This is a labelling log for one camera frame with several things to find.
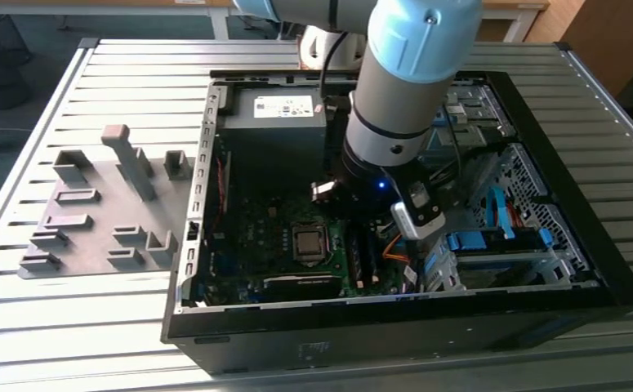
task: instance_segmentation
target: floor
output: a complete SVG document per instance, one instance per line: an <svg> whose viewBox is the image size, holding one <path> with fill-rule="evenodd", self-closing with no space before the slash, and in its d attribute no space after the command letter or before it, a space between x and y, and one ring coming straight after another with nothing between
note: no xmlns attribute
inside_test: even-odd
<svg viewBox="0 0 633 392"><path fill-rule="evenodd" d="M58 78L82 37L100 38L167 38L211 39L209 20L192 16L70 16L68 29L57 30L60 20L54 16L14 16L22 38L34 57L21 67L21 73L33 92L21 107L0 111L0 187L25 143L28 132L46 105ZM231 38L263 39L275 35L265 24L245 29L239 18L228 19ZM633 82L618 96L623 107L633 112Z"/></svg>

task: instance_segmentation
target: slotted metal table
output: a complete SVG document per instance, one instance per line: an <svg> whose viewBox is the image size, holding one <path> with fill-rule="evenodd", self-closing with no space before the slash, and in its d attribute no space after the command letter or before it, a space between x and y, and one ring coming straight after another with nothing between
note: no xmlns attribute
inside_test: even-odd
<svg viewBox="0 0 633 392"><path fill-rule="evenodd" d="M167 272L14 275L57 151L112 159L100 130L125 123L148 158L192 156L209 70L296 64L289 42L102 40L76 51L0 192L0 390L633 391L633 314L527 351L212 379L159 341ZM633 269L633 122L554 45L479 44L466 68L511 75Z"/></svg>

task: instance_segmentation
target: gray plastic block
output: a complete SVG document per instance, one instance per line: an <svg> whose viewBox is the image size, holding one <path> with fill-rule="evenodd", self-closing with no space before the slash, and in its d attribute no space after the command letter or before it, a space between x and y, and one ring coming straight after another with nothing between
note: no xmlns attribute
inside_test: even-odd
<svg viewBox="0 0 633 392"><path fill-rule="evenodd" d="M113 227L112 236L122 247L141 245L145 241L145 232L138 225Z"/></svg>
<svg viewBox="0 0 633 392"><path fill-rule="evenodd" d="M80 149L60 151L56 156L52 168L54 169L58 178L65 183L85 183L85 177L81 169L90 167L90 162Z"/></svg>
<svg viewBox="0 0 633 392"><path fill-rule="evenodd" d="M108 125L102 130L100 140L104 145L112 148L120 165L124 169L126 179L137 191L141 200L148 201L156 198L156 191L146 176L145 165L137 159L137 152L129 145L129 128L126 125Z"/></svg>
<svg viewBox="0 0 633 392"><path fill-rule="evenodd" d="M133 148L133 154L137 157L137 162L141 165L141 168L144 169L144 173L148 177L153 176L153 169L150 168L149 160L145 158L144 150L138 147ZM129 180L129 176L124 172L124 167L121 163L117 163L117 170L120 171L120 176L124 178L124 181Z"/></svg>
<svg viewBox="0 0 633 392"><path fill-rule="evenodd" d="M137 270L144 264L144 257L133 247L108 250L108 261L118 270Z"/></svg>
<svg viewBox="0 0 633 392"><path fill-rule="evenodd" d="M185 152L181 150L165 152L163 168L168 179L172 181L188 180L192 177L192 167L187 161Z"/></svg>
<svg viewBox="0 0 633 392"><path fill-rule="evenodd" d="M173 254L177 252L177 240L173 233L168 231L160 243L156 235L149 231L145 238L145 251L149 252L156 265L169 267L173 264Z"/></svg>
<svg viewBox="0 0 633 392"><path fill-rule="evenodd" d="M40 249L65 247L66 242L68 237L58 229L37 230L30 236L32 245Z"/></svg>
<svg viewBox="0 0 633 392"><path fill-rule="evenodd" d="M46 229L86 229L93 225L93 219L86 215L49 216L44 221Z"/></svg>
<svg viewBox="0 0 633 392"><path fill-rule="evenodd" d="M32 273L58 270L61 261L48 252L22 256L21 267Z"/></svg>
<svg viewBox="0 0 633 392"><path fill-rule="evenodd" d="M54 201L64 204L96 203L100 200L100 193L94 189L62 190L54 195Z"/></svg>
<svg viewBox="0 0 633 392"><path fill-rule="evenodd" d="M69 183L57 181L46 203L44 216L37 230L46 230L46 220L53 216L89 216L92 226L86 229L61 227L60 232L68 237L65 247L48 247L45 249L60 261L58 269L34 269L30 272L20 268L18 276L24 279L54 278L62 276L81 276L94 274L124 274L145 271L168 270L168 266L159 265L145 250L145 233L163 235L171 230L175 238L180 240L187 225L187 200L191 194L191 181L171 181L164 173L163 158L148 159L152 171L157 176L149 178L157 198L141 201L137 192L129 183L120 177L116 168L117 161L92 161L90 167L82 167L81 173L88 183ZM56 197L65 194L73 197L72 191L94 189L98 199L94 203L60 203ZM118 226L140 226L144 236L130 245L120 245L112 233ZM108 250L121 247L136 247L145 262L133 269L117 269L108 262ZM42 250L30 244L26 254L38 255Z"/></svg>

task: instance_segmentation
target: barcode sticker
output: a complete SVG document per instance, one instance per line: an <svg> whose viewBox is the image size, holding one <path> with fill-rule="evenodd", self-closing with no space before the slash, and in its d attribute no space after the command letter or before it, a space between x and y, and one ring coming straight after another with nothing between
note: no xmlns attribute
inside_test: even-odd
<svg viewBox="0 0 633 392"><path fill-rule="evenodd" d="M412 284L416 282L416 274L412 268L407 265L403 269L403 275L407 278L407 280L411 281Z"/></svg>
<svg viewBox="0 0 633 392"><path fill-rule="evenodd" d="M252 108L253 118L313 117L311 96L259 96Z"/></svg>

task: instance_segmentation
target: power supply label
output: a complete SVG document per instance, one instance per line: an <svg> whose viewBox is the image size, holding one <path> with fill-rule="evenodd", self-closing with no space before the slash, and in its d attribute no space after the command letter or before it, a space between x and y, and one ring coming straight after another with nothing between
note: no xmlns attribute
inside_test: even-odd
<svg viewBox="0 0 633 392"><path fill-rule="evenodd" d="M253 118L313 117L311 96L259 96L252 108Z"/></svg>

